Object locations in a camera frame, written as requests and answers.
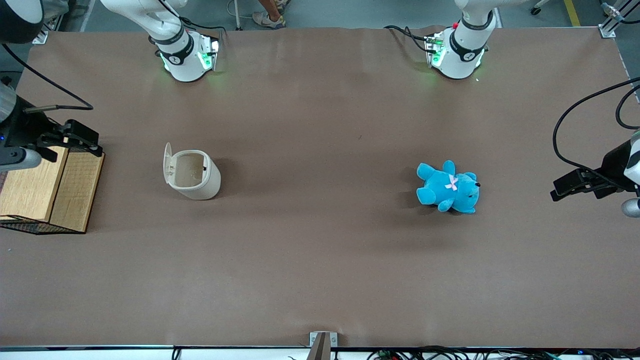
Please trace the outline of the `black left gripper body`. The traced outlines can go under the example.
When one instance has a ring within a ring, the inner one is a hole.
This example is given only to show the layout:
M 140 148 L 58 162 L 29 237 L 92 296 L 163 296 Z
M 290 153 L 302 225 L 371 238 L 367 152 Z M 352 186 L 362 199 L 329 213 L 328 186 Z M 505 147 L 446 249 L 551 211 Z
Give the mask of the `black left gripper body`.
M 635 182 L 624 175 L 630 158 L 631 143 L 624 142 L 606 153 L 602 159 L 602 174 L 617 187 L 618 192 L 634 192 Z

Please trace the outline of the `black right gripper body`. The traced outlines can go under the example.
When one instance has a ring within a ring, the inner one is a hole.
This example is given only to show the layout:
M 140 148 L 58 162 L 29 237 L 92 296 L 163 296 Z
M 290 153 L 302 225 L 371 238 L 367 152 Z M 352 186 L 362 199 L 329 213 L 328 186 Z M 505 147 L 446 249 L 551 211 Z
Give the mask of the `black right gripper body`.
M 27 112 L 34 105 L 20 96 L 2 96 L 0 135 L 2 148 L 43 146 L 61 139 L 59 123 L 42 111 Z

